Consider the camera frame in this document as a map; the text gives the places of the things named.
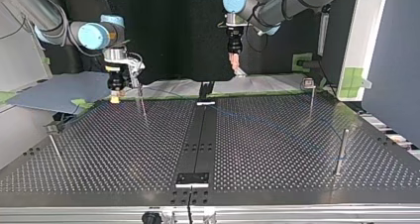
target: black backdrop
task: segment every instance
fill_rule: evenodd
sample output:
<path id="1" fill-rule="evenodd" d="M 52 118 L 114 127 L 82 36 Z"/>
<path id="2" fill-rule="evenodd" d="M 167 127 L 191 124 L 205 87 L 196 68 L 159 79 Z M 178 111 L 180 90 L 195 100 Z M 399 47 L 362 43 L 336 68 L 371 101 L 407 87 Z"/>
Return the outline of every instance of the black backdrop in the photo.
<path id="1" fill-rule="evenodd" d="M 117 14 L 125 18 L 129 50 L 143 56 L 147 69 L 141 75 L 144 84 L 159 79 L 191 78 L 197 81 L 229 80 L 234 76 L 227 55 L 222 0 L 65 0 L 71 20 L 97 22 L 101 14 Z M 248 74 L 291 72 L 293 54 L 316 54 L 319 15 L 306 10 L 284 22 L 269 37 L 262 53 L 265 37 L 249 29 L 243 37 L 241 67 Z M 52 70 L 69 72 L 69 59 L 56 50 L 50 54 Z M 84 70 L 102 70 L 101 58 L 81 56 Z"/>

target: metal rod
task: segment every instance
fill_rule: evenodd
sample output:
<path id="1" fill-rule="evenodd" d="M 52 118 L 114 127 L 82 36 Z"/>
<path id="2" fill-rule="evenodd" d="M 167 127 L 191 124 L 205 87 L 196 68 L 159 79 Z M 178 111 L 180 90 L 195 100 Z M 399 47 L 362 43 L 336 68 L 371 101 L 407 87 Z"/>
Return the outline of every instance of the metal rod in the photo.
<path id="1" fill-rule="evenodd" d="M 56 154 L 61 158 L 61 154 L 59 153 L 58 146 L 55 143 L 55 139 L 53 138 L 52 134 L 49 134 L 50 140 L 52 140 L 53 149 L 55 150 Z"/>
<path id="2" fill-rule="evenodd" d="M 316 86 L 313 86 L 313 88 L 312 88 L 311 111 L 312 111 L 312 108 L 314 107 L 315 88 L 316 88 Z"/>
<path id="3" fill-rule="evenodd" d="M 346 145 L 347 145 L 347 142 L 349 140 L 349 133 L 350 133 L 349 129 L 345 129 L 344 132 L 343 132 L 342 144 L 341 144 L 341 147 L 340 147 L 339 157 L 337 159 L 336 176 L 341 175 L 343 158 L 346 156 Z"/>

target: white panel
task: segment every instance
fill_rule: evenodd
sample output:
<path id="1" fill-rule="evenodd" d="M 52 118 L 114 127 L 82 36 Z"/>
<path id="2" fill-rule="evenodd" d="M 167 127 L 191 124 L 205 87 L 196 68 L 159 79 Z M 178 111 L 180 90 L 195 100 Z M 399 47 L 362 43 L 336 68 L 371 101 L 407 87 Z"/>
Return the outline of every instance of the white panel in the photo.
<path id="1" fill-rule="evenodd" d="M 347 67 L 362 67 L 362 77 L 368 78 L 368 71 L 376 45 L 379 32 L 380 20 L 386 0 L 358 0 L 350 30 L 349 41 L 343 70 L 339 84 L 339 90 L 343 83 L 344 72 Z M 342 101 L 362 101 L 365 90 L 360 89 L 356 98 L 339 98 Z"/>
<path id="2" fill-rule="evenodd" d="M 0 169 L 47 136 L 44 126 L 53 120 L 52 112 L 0 107 Z"/>
<path id="3" fill-rule="evenodd" d="M 18 24 L 0 4 L 0 37 L 15 32 Z M 21 30 L 14 36 L 0 40 L 0 91 L 12 91 L 37 80 L 47 78 L 49 72 L 41 63 L 40 50 L 32 35 Z"/>

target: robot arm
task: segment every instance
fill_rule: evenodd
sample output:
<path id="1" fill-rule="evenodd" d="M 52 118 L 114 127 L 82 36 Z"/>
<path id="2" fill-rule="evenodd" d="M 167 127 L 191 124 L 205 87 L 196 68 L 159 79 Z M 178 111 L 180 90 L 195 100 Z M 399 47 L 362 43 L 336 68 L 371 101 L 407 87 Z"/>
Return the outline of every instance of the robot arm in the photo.
<path id="1" fill-rule="evenodd" d="M 58 5 L 51 0 L 8 0 L 18 7 L 35 25 L 37 37 L 53 45 L 74 45 L 81 53 L 80 46 L 90 50 L 102 50 L 106 66 L 110 73 L 108 86 L 112 96 L 117 96 L 125 86 L 121 66 L 127 65 L 132 86 L 139 87 L 137 76 L 145 68 L 143 60 L 137 54 L 127 52 L 125 43 L 124 19 L 114 15 L 102 15 L 100 23 L 68 22 Z"/>
<path id="2" fill-rule="evenodd" d="M 223 0 L 228 12 L 226 16 L 227 34 L 229 38 L 229 54 L 242 51 L 240 37 L 247 24 L 254 26 L 259 35 L 275 34 L 282 21 L 308 8 L 321 8 L 333 0 Z"/>

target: perforated metal table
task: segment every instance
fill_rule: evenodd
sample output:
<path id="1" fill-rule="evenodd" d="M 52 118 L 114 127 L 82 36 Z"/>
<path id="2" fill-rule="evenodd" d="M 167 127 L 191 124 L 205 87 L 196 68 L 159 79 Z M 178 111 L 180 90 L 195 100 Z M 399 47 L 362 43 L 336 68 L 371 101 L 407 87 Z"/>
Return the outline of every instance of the perforated metal table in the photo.
<path id="1" fill-rule="evenodd" d="M 102 102 L 56 137 L 60 156 L 47 140 L 36 145 L 0 171 L 0 207 L 420 203 L 420 163 L 327 95 L 312 109 L 306 94 L 146 108 Z M 208 188 L 175 188 L 179 173 L 202 172 Z"/>

